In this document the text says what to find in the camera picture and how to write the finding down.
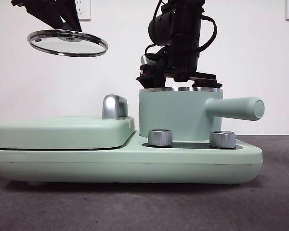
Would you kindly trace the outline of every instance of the gray tabletop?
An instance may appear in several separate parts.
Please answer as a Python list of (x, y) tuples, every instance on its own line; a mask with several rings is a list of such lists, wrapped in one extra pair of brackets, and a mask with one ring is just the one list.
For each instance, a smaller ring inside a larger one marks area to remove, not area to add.
[(240, 185), (49, 183), (0, 177), (0, 231), (289, 231), (289, 136), (239, 136), (263, 149)]

